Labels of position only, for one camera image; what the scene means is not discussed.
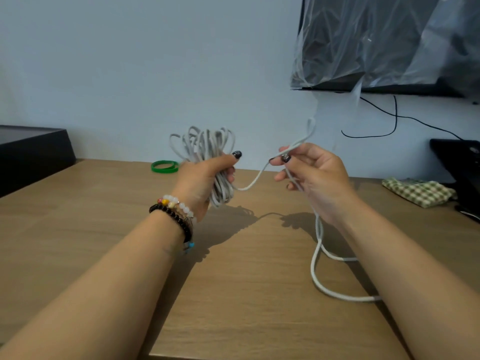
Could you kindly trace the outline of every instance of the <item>checkered cloth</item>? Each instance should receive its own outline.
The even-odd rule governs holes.
[[[393,193],[423,208],[441,205],[449,199],[457,199],[457,192],[454,189],[447,188],[433,180],[425,182],[415,179],[388,178],[384,179],[381,184]]]

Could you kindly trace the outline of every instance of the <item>white cable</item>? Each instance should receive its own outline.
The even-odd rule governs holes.
[[[294,143],[292,143],[287,149],[282,152],[275,154],[270,159],[275,157],[279,157],[284,155],[291,150],[299,147],[302,145],[307,139],[309,139],[313,133],[315,132],[315,119],[310,117],[307,121],[307,135],[305,137],[298,139]],[[181,142],[184,147],[184,151],[186,156],[181,154],[173,145],[172,137],[181,138]],[[200,130],[196,126],[191,126],[187,133],[180,136],[179,134],[171,134],[169,139],[170,148],[173,152],[179,156],[183,160],[188,160],[190,162],[202,162],[204,160],[219,157],[220,155],[224,154],[225,146],[227,145],[227,141],[231,137],[232,143],[230,150],[225,151],[225,154],[231,154],[233,151],[233,146],[235,144],[235,135],[227,129],[226,127],[222,127],[220,130],[217,131],[210,131],[210,130]],[[228,180],[227,175],[225,172],[220,172],[215,176],[215,182],[213,185],[212,194],[210,195],[210,203],[215,206],[219,207],[223,204],[229,202],[233,197],[233,190],[236,189],[238,191],[246,191],[249,190],[253,185],[258,181],[260,175],[263,171],[267,168],[269,162],[265,164],[265,166],[260,170],[258,175],[255,179],[245,188],[236,188],[234,187]],[[285,167],[285,172],[290,178],[290,181],[295,184],[299,191],[303,191],[302,187],[297,183],[297,181],[293,178],[290,171]],[[315,252],[313,253],[313,257],[310,263],[310,275],[313,279],[315,286],[321,290],[326,295],[332,296],[334,298],[338,298],[344,301],[351,301],[351,302],[374,302],[381,300],[380,296],[347,296],[341,293],[334,292],[333,290],[329,290],[325,286],[323,286],[320,281],[318,280],[315,274],[315,263],[317,262],[317,258],[319,257],[320,253],[323,251],[325,255],[333,260],[338,260],[341,262],[353,262],[357,261],[357,258],[341,258],[337,255],[332,254],[329,252],[322,244],[323,237],[324,237],[324,228],[322,225],[322,221],[318,216],[318,213],[312,207],[313,212],[315,213],[315,234],[317,237],[317,246],[315,248]]]

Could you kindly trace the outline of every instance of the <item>green wristband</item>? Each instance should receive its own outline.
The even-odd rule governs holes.
[[[160,166],[162,164],[171,164],[170,166],[166,168],[156,168],[157,166]],[[151,165],[152,172],[155,173],[175,173],[179,169],[179,163],[175,162],[174,160],[158,160],[156,162],[153,162]]]

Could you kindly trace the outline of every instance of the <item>wooden table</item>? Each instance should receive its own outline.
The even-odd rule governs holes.
[[[254,171],[237,171],[246,186]],[[315,289],[314,215],[302,193],[264,173],[212,209],[195,250],[175,264],[144,353],[187,359],[408,359],[386,308]],[[149,164],[86,160],[0,199],[0,343],[93,265],[171,190],[175,175]],[[445,205],[417,207],[353,179],[359,194],[480,290],[480,225]],[[350,249],[326,228],[327,248]],[[323,256],[317,275],[350,295],[374,293],[358,264]]]

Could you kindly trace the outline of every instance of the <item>black cable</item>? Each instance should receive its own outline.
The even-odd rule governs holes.
[[[386,134],[386,135],[378,135],[378,136],[348,136],[348,135],[345,135],[344,132],[342,131],[342,134],[345,135],[347,138],[379,138],[379,137],[382,137],[382,136],[387,136],[387,135],[390,135],[390,134],[393,134],[395,132],[395,130],[397,129],[397,121],[399,118],[401,119],[411,119],[411,120],[415,120],[417,122],[419,122],[420,124],[422,125],[425,125],[425,126],[428,126],[429,128],[432,128],[432,129],[435,129],[435,130],[440,130],[441,132],[445,132],[445,133],[449,133],[449,134],[452,134],[455,138],[459,139],[459,140],[463,140],[462,138],[460,138],[457,134],[451,132],[451,131],[448,131],[448,130],[445,130],[443,128],[440,128],[440,127],[436,127],[436,126],[433,126],[433,125],[429,125],[423,121],[420,121],[418,120],[417,118],[414,118],[414,117],[410,117],[410,116],[399,116],[398,114],[398,108],[397,108],[397,98],[395,95],[393,95],[393,98],[395,99],[395,114],[392,114],[388,111],[385,111],[383,108],[380,108],[378,107],[377,105],[375,105],[373,102],[370,102],[369,100],[367,100],[366,98],[363,98],[362,96],[360,96],[360,99],[369,103],[370,105],[372,105],[374,108],[380,110],[381,112],[384,112],[385,114],[388,114],[390,116],[395,116],[395,128],[393,129],[393,131],[389,134]]]
[[[388,134],[385,134],[385,135],[371,135],[371,136],[350,136],[350,135],[347,135],[346,133],[344,133],[343,130],[340,130],[340,131],[342,132],[342,134],[344,136],[346,136],[347,138],[352,138],[352,139],[381,138],[383,136],[392,135],[395,132],[395,130],[397,130],[397,125],[399,124],[399,107],[397,106],[397,97],[393,96],[393,99],[395,100],[395,114],[393,115],[393,116],[395,116],[395,126],[393,127],[393,130],[391,132],[389,132]]]

